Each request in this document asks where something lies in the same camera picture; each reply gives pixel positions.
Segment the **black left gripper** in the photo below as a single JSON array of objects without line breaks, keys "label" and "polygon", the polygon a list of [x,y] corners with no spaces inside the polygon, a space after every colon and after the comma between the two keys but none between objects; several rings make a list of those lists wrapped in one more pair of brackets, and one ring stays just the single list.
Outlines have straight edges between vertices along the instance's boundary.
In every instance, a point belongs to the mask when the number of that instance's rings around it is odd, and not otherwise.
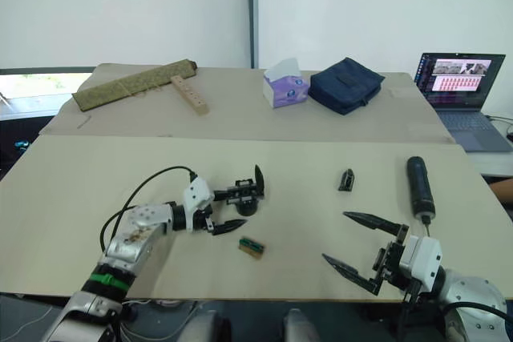
[{"label": "black left gripper", "polygon": [[[228,201],[231,197],[232,193],[228,190],[213,192],[213,200],[216,202]],[[212,213],[211,204],[204,208],[186,207],[186,231],[207,230],[212,235],[223,235],[235,231],[247,223],[246,219],[231,219],[221,224],[215,224],[211,219]]]}]

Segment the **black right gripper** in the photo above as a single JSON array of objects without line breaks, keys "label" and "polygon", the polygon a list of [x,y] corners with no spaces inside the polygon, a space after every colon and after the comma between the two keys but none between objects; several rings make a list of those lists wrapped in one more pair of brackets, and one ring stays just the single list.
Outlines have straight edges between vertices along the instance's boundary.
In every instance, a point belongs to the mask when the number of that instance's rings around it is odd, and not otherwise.
[{"label": "black right gripper", "polygon": [[388,283],[407,283],[408,278],[402,273],[399,262],[405,249],[404,241],[409,227],[405,224],[394,223],[379,216],[363,212],[344,211],[343,215],[364,227],[393,235],[395,240],[388,243],[386,248],[382,247],[379,249],[378,256],[373,265],[373,269],[376,271],[374,278],[366,279],[359,274],[356,268],[322,253],[321,255],[325,261],[341,276],[375,296],[379,294],[383,281]]}]

